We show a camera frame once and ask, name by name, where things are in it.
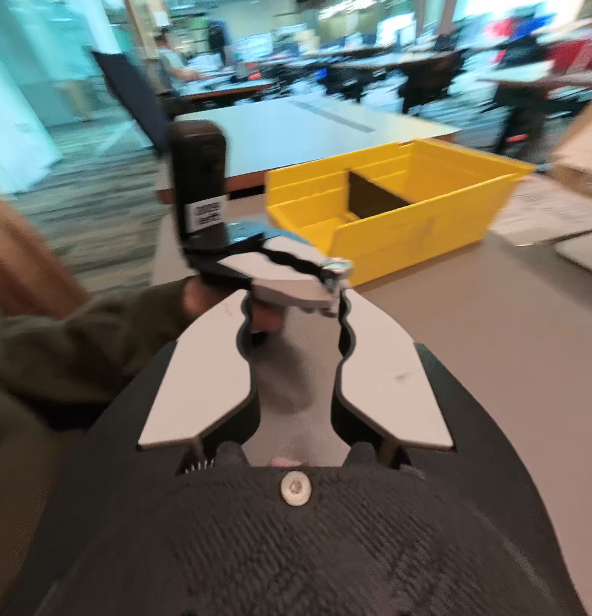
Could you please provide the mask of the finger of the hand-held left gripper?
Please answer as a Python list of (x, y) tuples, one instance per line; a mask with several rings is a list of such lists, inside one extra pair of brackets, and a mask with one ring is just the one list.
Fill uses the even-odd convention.
[(270, 261), (270, 278), (321, 280), (325, 255), (295, 236), (263, 236), (262, 253)]
[(289, 252), (246, 252), (224, 258), (224, 266), (250, 279), (253, 298), (279, 307), (334, 316), (343, 291), (343, 267)]

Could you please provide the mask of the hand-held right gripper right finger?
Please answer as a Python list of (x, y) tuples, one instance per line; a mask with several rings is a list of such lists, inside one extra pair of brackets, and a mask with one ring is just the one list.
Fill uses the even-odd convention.
[(408, 332), (353, 289), (341, 294), (338, 321), (341, 360), (331, 422), (340, 438), (452, 450), (452, 435)]

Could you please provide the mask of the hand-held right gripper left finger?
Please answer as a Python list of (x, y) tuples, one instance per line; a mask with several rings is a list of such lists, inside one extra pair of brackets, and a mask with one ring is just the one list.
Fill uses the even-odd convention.
[(140, 449), (206, 437), (253, 392), (252, 369), (237, 344), (249, 324), (247, 300), (245, 290), (235, 291), (180, 335), (139, 436)]

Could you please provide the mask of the silver hex bolt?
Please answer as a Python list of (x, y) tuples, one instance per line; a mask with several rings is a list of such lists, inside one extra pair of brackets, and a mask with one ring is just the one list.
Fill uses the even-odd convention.
[(349, 280), (354, 272), (354, 264), (347, 258), (326, 258), (321, 264), (321, 281), (331, 295), (339, 295), (342, 289), (349, 288)]

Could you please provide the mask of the large yellow plastic bin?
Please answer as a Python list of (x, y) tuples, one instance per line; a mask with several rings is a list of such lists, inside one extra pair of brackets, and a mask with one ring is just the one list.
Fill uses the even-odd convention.
[[(480, 242), (534, 170), (438, 139), (389, 143), (270, 171), (266, 211), (325, 256), (350, 259), (358, 286)], [(349, 171), (411, 205), (358, 219), (347, 209)]]

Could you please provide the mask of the grey desk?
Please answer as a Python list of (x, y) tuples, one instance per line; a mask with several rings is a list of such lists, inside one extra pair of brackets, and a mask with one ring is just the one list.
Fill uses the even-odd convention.
[(592, 615), (592, 274), (483, 242), (358, 292), (423, 343), (509, 438)]

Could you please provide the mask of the person's left hand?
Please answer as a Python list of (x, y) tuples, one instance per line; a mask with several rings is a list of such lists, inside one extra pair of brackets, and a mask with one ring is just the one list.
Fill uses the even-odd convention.
[[(228, 288), (207, 286), (199, 276), (185, 282), (183, 310), (190, 320), (196, 320), (233, 293)], [(253, 333), (277, 334), (284, 325), (284, 311), (258, 299), (251, 300), (251, 327)]]

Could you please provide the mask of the black chair back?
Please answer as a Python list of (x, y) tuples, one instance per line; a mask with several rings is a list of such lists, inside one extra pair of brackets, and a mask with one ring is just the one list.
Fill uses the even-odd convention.
[(123, 54), (106, 54), (94, 49), (90, 52), (107, 88), (137, 122), (157, 155), (169, 154), (170, 119), (146, 78)]

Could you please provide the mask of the white wood-edged table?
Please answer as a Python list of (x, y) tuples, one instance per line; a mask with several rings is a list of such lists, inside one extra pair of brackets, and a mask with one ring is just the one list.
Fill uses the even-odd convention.
[(460, 132), (436, 121), (330, 97), (278, 98), (177, 120), (207, 120), (223, 131), (229, 193), (263, 186), (266, 174), (276, 168), (415, 139), (455, 142)]

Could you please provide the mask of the black bin divider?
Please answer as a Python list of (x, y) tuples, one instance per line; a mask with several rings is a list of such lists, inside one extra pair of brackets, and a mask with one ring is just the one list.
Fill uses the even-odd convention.
[(358, 219), (369, 219), (387, 212), (406, 208), (411, 203), (365, 177), (349, 171), (347, 209)]

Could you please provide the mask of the clear plastic sleeve sheet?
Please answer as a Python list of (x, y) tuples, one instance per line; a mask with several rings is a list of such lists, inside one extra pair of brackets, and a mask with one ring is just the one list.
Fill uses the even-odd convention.
[(515, 247), (531, 246), (592, 232), (592, 198), (545, 175), (521, 181), (490, 230)]

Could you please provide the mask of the white document holder base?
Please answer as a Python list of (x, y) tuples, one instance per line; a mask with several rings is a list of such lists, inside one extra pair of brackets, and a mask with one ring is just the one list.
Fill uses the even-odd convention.
[(592, 231), (557, 242), (555, 253), (592, 273)]

